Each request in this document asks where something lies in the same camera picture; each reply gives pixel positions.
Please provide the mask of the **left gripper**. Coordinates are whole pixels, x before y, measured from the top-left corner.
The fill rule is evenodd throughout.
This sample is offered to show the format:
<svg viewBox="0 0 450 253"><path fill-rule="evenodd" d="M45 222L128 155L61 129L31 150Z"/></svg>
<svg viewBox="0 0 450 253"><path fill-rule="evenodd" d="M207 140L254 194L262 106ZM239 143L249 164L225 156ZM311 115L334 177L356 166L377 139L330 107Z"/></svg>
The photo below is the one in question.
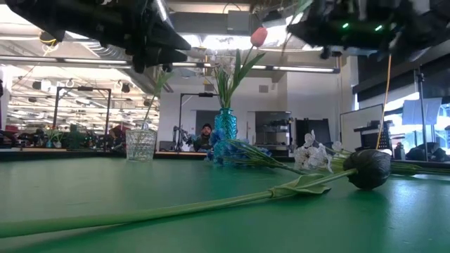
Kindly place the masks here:
<svg viewBox="0 0 450 253"><path fill-rule="evenodd" d="M135 72L187 61L177 50L190 50L191 45L163 22L153 0L100 0L100 7L107 18L100 24L101 46L124 49Z"/></svg>

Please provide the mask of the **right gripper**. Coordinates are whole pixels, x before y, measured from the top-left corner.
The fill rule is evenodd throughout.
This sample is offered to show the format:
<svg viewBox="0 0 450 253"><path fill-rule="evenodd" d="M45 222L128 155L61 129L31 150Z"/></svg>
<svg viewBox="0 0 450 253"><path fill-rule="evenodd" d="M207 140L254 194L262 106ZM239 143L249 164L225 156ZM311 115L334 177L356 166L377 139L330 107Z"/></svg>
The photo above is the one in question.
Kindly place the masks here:
<svg viewBox="0 0 450 253"><path fill-rule="evenodd" d="M347 51L369 56L390 50L396 39L400 0L311 0L300 21L287 32L311 47L321 59Z"/></svg>

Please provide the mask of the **black artificial tulip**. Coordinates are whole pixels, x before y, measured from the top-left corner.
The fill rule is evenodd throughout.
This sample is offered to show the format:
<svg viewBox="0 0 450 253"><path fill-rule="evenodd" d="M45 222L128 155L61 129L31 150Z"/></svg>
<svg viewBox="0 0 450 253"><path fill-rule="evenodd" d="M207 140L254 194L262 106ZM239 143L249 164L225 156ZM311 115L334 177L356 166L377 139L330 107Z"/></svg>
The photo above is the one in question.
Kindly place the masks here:
<svg viewBox="0 0 450 253"><path fill-rule="evenodd" d="M391 174L391 158L377 150L362 150L344 159L342 171L331 174L305 174L294 181L274 186L264 192L221 200L198 202L159 209L145 209L123 214L102 214L68 218L41 219L0 223L0 238L68 231L79 228L111 226L122 223L150 221L184 214L222 209L265 199L280 199L294 195L320 195L329 190L328 182L347 177L359 189L372 190L384 184Z"/></svg>
<svg viewBox="0 0 450 253"><path fill-rule="evenodd" d="M146 115L143 119L143 124L141 125L142 130L148 129L148 126L146 126L146 122L147 122L148 116L150 114L150 109L153 105L154 100L160 95L160 92L161 92L163 86L165 85L167 80L172 76L172 71L173 71L172 63L164 64L161 67L158 67L156 69L155 89L153 92L153 96L147 106Z"/></svg>

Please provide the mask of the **teal textured glass vase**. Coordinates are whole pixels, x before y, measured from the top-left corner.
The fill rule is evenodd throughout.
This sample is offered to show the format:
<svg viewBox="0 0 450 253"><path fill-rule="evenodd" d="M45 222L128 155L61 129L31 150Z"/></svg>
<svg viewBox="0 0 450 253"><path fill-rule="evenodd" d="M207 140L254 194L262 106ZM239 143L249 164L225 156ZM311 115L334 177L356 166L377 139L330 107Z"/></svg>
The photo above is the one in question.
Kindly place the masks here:
<svg viewBox="0 0 450 253"><path fill-rule="evenodd" d="M221 108L219 114L215 117L212 135L215 163L224 163L223 157L228 150L226 140L236 139L237 133L237 117L233 115L232 109Z"/></svg>

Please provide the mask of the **blue artificial flower bunch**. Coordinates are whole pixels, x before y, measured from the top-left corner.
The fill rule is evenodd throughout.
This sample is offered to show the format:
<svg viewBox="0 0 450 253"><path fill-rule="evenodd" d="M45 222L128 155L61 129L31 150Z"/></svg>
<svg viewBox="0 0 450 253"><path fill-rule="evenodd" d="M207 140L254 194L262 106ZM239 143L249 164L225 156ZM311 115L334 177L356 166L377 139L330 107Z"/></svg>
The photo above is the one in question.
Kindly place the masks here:
<svg viewBox="0 0 450 253"><path fill-rule="evenodd" d="M215 129L210 135L212 149L207 151L206 160L225 167L266 167L284 169L296 174L306 172L279 162L265 148L258 148L247 141L227 138L223 129Z"/></svg>

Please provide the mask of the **clear cut-glass vase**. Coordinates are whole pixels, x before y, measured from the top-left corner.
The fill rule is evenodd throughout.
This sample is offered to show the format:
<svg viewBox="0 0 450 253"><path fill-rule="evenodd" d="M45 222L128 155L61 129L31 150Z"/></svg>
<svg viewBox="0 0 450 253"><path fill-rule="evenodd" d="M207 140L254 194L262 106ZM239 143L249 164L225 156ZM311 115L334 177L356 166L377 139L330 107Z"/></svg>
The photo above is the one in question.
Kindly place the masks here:
<svg viewBox="0 0 450 253"><path fill-rule="evenodd" d="M151 129L146 122L140 128L127 130L127 159L140 162L151 161L155 152L157 134L157 131Z"/></svg>

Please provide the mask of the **long ceiling light strip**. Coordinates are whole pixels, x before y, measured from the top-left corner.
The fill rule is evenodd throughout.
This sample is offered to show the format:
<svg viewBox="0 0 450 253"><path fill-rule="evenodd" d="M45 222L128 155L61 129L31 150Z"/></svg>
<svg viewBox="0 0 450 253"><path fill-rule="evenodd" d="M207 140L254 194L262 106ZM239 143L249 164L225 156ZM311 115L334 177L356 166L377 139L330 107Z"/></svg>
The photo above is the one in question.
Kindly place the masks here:
<svg viewBox="0 0 450 253"><path fill-rule="evenodd" d="M79 67L98 67L131 69L129 60L98 60L87 58L50 58L37 56L7 56L0 55L1 64L9 65L48 65L48 66L79 66ZM281 72L311 72L323 74L337 74L339 68L329 67L306 67L306 66L284 66L284 65L254 65L252 70L281 71Z"/></svg>

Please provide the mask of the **grey ceiling unit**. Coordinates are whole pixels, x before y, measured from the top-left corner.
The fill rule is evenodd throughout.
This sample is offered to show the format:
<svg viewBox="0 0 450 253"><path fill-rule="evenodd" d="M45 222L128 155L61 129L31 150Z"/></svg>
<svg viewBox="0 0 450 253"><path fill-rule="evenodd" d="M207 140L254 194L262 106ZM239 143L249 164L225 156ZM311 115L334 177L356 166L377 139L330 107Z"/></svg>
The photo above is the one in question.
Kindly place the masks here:
<svg viewBox="0 0 450 253"><path fill-rule="evenodd" d="M250 14L247 11L228 11L227 31L229 33L248 33L250 31Z"/></svg>

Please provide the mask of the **grey door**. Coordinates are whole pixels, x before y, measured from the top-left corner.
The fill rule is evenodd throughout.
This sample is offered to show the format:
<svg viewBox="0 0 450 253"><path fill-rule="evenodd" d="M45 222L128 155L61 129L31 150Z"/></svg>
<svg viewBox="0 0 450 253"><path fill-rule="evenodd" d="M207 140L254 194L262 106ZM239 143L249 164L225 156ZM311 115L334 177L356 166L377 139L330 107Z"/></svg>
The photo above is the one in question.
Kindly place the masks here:
<svg viewBox="0 0 450 253"><path fill-rule="evenodd" d="M219 114L218 110L197 110L195 113L195 134L201 138L203 136L203 128L209 127L210 133L214 130L214 120Z"/></svg>

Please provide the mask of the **person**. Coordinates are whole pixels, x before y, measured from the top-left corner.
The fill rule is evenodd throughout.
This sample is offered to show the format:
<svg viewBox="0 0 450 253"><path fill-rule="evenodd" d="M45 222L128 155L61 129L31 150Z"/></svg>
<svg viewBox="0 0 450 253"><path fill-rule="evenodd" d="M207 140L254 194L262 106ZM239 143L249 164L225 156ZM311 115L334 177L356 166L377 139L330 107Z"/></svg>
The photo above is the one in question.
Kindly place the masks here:
<svg viewBox="0 0 450 253"><path fill-rule="evenodd" d="M206 152L212 149L210 144L210 137L212 134L212 127L210 124L206 123L202 126L200 135L195 137L193 141L194 151L196 152Z"/></svg>

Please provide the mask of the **white diffuser panel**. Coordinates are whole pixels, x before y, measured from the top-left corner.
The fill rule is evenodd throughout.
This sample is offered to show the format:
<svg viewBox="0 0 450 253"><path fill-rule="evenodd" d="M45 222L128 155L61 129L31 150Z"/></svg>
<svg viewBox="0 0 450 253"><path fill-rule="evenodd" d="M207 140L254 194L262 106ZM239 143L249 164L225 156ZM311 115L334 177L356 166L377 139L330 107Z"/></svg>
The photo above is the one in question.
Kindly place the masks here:
<svg viewBox="0 0 450 253"><path fill-rule="evenodd" d="M423 100L405 100L402 112L403 125L422 124L424 116L425 124L437 123L439 109L442 104L441 98L424 98Z"/></svg>

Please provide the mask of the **black upright panel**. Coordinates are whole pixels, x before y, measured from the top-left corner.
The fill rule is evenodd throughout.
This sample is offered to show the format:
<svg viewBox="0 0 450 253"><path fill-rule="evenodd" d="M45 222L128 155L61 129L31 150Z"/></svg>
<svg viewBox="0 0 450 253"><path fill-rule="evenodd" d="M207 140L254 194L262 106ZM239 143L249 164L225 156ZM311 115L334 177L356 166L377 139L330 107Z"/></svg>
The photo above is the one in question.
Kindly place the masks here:
<svg viewBox="0 0 450 253"><path fill-rule="evenodd" d="M314 131L316 140L322 144L331 144L330 128L328 119L296 119L295 120L295 143L302 146L304 135Z"/></svg>

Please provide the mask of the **black equipment cart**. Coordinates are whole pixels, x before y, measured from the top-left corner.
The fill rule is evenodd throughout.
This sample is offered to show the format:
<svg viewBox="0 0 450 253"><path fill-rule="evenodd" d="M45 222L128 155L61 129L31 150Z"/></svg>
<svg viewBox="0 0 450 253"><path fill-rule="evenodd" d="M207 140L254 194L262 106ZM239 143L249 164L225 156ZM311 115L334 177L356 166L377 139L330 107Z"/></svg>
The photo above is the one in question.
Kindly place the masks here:
<svg viewBox="0 0 450 253"><path fill-rule="evenodd" d="M393 125L392 120L383 122L370 121L366 126L354 129L355 133L359 133L361 146L356 151L366 149L392 150L392 141L390 138L389 128Z"/></svg>

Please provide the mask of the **black tripod stand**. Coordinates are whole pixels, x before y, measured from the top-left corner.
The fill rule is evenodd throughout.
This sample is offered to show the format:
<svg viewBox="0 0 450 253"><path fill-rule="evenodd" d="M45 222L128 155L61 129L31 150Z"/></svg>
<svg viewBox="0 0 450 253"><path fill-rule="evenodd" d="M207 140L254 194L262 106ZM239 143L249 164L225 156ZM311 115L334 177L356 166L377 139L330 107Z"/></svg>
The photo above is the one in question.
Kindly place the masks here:
<svg viewBox="0 0 450 253"><path fill-rule="evenodd" d="M425 109L423 102L423 81L424 75L421 72L420 68L416 68L414 70L415 74L415 82L419 92L419 101L420 101L420 113L421 113L421 122L422 122L422 133L423 133L423 148L424 148L424 161L428 161L428 142L426 137L426 121L425 121Z"/></svg>

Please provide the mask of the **dark shelving cabinet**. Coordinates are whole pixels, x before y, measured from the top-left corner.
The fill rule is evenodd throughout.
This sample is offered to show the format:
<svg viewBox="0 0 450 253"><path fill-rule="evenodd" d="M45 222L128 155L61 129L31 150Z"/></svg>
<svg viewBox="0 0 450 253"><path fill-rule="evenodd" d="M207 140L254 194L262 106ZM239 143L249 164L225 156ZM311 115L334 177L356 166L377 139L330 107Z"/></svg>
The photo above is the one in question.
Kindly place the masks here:
<svg viewBox="0 0 450 253"><path fill-rule="evenodd" d="M255 145L273 157L288 157L292 145L292 118L287 111L256 111Z"/></svg>

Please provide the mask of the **green table mat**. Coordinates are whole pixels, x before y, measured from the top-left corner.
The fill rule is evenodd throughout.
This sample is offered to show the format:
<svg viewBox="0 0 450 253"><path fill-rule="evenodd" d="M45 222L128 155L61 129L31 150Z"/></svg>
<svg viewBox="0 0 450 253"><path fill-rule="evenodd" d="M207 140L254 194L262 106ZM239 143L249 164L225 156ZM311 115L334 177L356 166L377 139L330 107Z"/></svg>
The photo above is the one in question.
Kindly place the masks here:
<svg viewBox="0 0 450 253"><path fill-rule="evenodd" d="M0 221L116 214L216 200L289 182L283 170L204 161L0 162ZM450 178L346 179L320 196L254 202L124 226L0 239L0 253L450 253Z"/></svg>

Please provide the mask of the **small potted plant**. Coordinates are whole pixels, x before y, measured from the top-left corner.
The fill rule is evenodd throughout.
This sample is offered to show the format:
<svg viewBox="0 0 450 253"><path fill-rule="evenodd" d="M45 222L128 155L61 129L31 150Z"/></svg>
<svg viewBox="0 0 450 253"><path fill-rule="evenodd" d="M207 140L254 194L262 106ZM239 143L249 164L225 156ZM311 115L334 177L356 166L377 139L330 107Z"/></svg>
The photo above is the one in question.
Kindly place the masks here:
<svg viewBox="0 0 450 253"><path fill-rule="evenodd" d="M61 140L63 138L63 133L56 129L46 130L47 135L47 148L62 148Z"/></svg>

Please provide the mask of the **round silver ventilation duct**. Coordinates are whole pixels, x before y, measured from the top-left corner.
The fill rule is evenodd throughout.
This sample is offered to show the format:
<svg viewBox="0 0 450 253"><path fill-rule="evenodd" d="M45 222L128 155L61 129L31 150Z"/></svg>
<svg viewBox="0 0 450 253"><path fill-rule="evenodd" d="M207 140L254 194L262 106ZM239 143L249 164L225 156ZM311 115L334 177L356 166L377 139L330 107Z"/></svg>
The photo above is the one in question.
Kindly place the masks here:
<svg viewBox="0 0 450 253"><path fill-rule="evenodd" d="M124 49L116 46L109 45L104 48L97 41L83 42L82 45L98 56L101 60L131 60L131 56L128 56ZM155 75L157 72L155 67L145 69L142 74L135 72L133 66L131 66L130 69L120 69L120 72L128 75L133 83L135 83L135 85L142 90L142 92L153 94L156 85Z"/></svg>

